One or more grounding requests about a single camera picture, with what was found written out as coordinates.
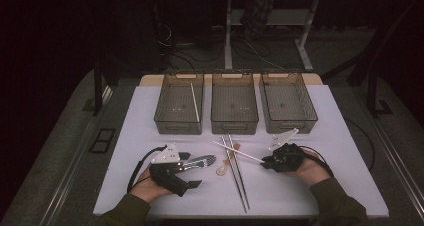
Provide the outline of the amber translucent plastic spoon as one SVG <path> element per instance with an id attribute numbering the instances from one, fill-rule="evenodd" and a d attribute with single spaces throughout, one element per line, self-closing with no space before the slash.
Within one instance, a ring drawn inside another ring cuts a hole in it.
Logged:
<path id="1" fill-rule="evenodd" d="M 223 164 L 217 168 L 216 174 L 218 176 L 224 176 L 227 172 L 228 167 L 231 164 L 231 160 L 234 158 L 234 152 L 230 152 L 227 159 L 223 161 Z"/>

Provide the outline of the black-handled metal fork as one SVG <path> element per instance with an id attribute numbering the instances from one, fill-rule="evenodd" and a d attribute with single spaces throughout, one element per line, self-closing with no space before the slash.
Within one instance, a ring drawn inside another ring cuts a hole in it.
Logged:
<path id="1" fill-rule="evenodd" d="M 193 169 L 193 168 L 206 168 L 206 167 L 211 166 L 215 161 L 216 161 L 215 157 L 202 159 L 200 161 L 185 164 L 183 166 L 183 169 L 188 170 L 188 169 Z"/>

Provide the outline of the metal floor rail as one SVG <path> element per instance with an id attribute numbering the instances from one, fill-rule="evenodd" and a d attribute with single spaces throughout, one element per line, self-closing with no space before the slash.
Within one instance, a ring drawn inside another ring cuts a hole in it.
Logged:
<path id="1" fill-rule="evenodd" d="M 97 124 L 103 117 L 103 110 L 99 109 L 95 115 L 90 115 L 89 121 L 86 123 L 84 131 L 79 134 L 80 138 L 77 144 L 76 151 L 67 167 L 62 179 L 60 180 L 57 188 L 54 191 L 53 198 L 51 199 L 39 226 L 54 226 L 55 221 L 67 199 L 73 182 L 77 177 L 78 171 L 81 167 L 81 161 L 88 150 L 92 135 L 96 131 Z"/>
<path id="2" fill-rule="evenodd" d="M 405 115 L 366 116 L 375 146 L 372 172 L 380 189 L 390 199 L 410 203 L 424 220 L 424 131 Z"/>

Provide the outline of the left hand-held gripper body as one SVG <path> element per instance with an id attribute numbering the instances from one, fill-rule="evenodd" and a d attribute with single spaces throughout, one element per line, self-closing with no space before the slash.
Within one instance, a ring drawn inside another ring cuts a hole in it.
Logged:
<path id="1" fill-rule="evenodd" d="M 150 161 L 150 175 L 152 180 L 173 194 L 182 197 L 188 189 L 188 183 L 176 176 L 178 169 L 185 160 L 179 159 L 179 151 L 176 144 L 156 148 L 159 152 Z"/>

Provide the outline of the black metal stand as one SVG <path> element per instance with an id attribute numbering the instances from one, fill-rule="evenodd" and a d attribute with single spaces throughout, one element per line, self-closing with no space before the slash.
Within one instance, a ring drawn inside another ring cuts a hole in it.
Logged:
<path id="1" fill-rule="evenodd" d="M 94 113 L 96 116 L 103 106 L 103 92 L 107 86 L 116 86 L 119 70 L 109 55 L 99 53 L 94 56 Z"/>
<path id="2" fill-rule="evenodd" d="M 348 84 L 367 83 L 367 108 L 377 116 L 388 107 L 377 100 L 377 79 L 385 79 L 413 115 L 424 118 L 424 0 L 404 0 L 384 11 L 386 19 L 358 55 L 324 73 L 328 80 L 351 67 Z"/>

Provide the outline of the dark patterned hanging cloth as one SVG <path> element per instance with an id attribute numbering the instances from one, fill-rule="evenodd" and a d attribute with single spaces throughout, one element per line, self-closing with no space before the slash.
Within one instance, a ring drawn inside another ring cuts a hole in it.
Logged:
<path id="1" fill-rule="evenodd" d="M 244 37 L 253 41 L 258 39 L 266 28 L 273 10 L 274 0 L 250 0 L 240 18 Z"/>

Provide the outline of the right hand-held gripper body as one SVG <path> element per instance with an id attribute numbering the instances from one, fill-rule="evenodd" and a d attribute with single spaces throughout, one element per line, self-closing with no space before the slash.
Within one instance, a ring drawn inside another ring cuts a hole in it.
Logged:
<path id="1" fill-rule="evenodd" d="M 294 128 L 287 132 L 273 135 L 269 146 L 272 156 L 278 159 L 274 171 L 276 172 L 292 172 L 296 171 L 303 162 L 303 151 L 289 140 L 298 133 L 298 129 Z"/>

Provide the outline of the white table cover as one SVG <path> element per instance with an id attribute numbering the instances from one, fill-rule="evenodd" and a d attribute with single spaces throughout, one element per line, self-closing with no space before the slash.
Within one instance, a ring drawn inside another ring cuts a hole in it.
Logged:
<path id="1" fill-rule="evenodd" d="M 94 214 L 101 215 L 120 201 L 139 160 L 149 160 L 158 146 L 176 144 L 179 151 L 194 157 L 226 157 L 221 138 L 211 132 L 210 118 L 203 118 L 200 135 L 161 135 L 154 122 L 160 94 L 158 86 L 135 89 L 121 133 L 101 187 Z M 297 134 L 293 142 L 317 150 L 330 165 L 347 194 L 359 201 L 368 216 L 386 217 L 388 208 L 354 143 L 333 95 L 326 85 L 312 85 L 309 95 L 318 121 L 309 134 Z M 269 155 L 272 140 L 263 124 L 253 135 L 236 135 L 241 152 L 256 158 Z M 250 210 L 245 213 L 232 174 L 216 174 L 216 168 L 192 169 L 181 173 L 185 181 L 202 180 L 196 189 L 180 197 L 168 195 L 151 205 L 151 218 L 312 218 L 318 209 L 314 197 L 299 179 L 267 170 L 257 161 L 239 154 Z"/>

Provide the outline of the translucent grey plastic bin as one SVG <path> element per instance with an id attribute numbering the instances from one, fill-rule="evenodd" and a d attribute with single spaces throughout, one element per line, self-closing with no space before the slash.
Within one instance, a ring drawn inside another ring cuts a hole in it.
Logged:
<path id="1" fill-rule="evenodd" d="M 213 134 L 253 135 L 259 122 L 253 73 L 225 70 L 212 73 Z"/>
<path id="2" fill-rule="evenodd" d="M 196 121 L 190 82 L 194 86 L 200 123 Z M 164 76 L 154 115 L 154 122 L 160 134 L 202 133 L 203 86 L 202 71 L 177 71 Z"/>
<path id="3" fill-rule="evenodd" d="M 259 88 L 267 133 L 312 131 L 318 116 L 300 73 L 263 71 Z"/>

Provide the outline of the person's right hand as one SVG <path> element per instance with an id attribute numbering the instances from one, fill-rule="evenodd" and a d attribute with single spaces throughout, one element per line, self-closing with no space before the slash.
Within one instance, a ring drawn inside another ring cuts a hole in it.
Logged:
<path id="1" fill-rule="evenodd" d="M 309 158 L 305 158 L 296 171 L 288 172 L 287 175 L 299 178 L 309 187 L 330 178 L 330 175 L 322 166 Z"/>

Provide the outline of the person's left hand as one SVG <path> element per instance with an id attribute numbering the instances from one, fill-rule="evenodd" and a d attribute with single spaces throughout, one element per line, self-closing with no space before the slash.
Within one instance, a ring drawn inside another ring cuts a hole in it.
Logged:
<path id="1" fill-rule="evenodd" d="M 131 188 L 130 194 L 144 200 L 147 203 L 152 203 L 160 197 L 171 195 L 172 192 L 157 185 L 151 179 L 150 171 L 146 169 L 141 173 L 137 183 Z"/>

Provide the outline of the white metal desk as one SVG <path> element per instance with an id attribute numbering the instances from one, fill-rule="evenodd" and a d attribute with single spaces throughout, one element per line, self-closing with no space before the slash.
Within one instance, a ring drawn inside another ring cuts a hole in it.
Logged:
<path id="1" fill-rule="evenodd" d="M 298 52 L 298 56 L 307 71 L 312 71 L 313 66 L 305 44 L 308 38 L 312 23 L 318 8 L 320 0 L 312 0 L 308 8 L 302 9 L 276 9 L 274 10 L 269 19 L 271 26 L 301 26 L 302 34 L 297 38 L 294 43 Z M 242 10 L 232 8 L 232 0 L 227 0 L 226 6 L 226 24 L 225 24 L 225 42 L 224 42 L 224 64 L 226 69 L 233 68 L 232 59 L 232 46 L 231 46 L 231 27 L 238 25 L 236 17 L 241 16 Z"/>

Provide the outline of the white chopstick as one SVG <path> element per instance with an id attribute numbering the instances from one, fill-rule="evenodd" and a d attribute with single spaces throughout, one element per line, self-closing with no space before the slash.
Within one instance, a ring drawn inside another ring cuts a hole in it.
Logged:
<path id="1" fill-rule="evenodd" d="M 264 163 L 264 162 L 265 162 L 265 161 L 263 161 L 263 160 L 261 160 L 261 159 L 259 159 L 259 158 L 253 157 L 253 156 L 251 156 L 251 155 L 249 155 L 249 154 L 246 154 L 246 153 L 244 153 L 244 152 L 241 152 L 241 151 L 239 151 L 239 150 L 236 150 L 236 149 L 233 149 L 233 148 L 231 148 L 231 147 L 225 146 L 224 144 L 218 143 L 218 142 L 216 142 L 216 141 L 212 141 L 212 143 L 214 143 L 214 144 L 216 144 L 216 145 L 218 145 L 218 146 L 220 146 L 220 147 L 222 147 L 222 148 L 225 148 L 226 150 L 230 150 L 230 151 L 232 151 L 232 152 L 234 152 L 234 153 L 240 154 L 240 155 L 242 155 L 242 156 L 244 156 L 244 157 L 247 157 L 247 158 L 249 158 L 249 159 L 252 159 L 252 160 L 254 160 L 254 161 L 257 161 L 258 163 Z"/>
<path id="2" fill-rule="evenodd" d="M 194 92 L 194 86 L 193 83 L 190 82 L 190 90 L 191 90 L 191 95 L 192 95 L 192 100 L 193 100 L 193 107 L 194 107 L 194 112 L 195 112 L 195 116 L 196 116 L 196 121 L 198 123 L 200 123 L 200 115 L 199 115 L 199 111 L 198 111 L 198 106 L 197 106 L 197 100 L 196 100 L 196 95 Z"/>

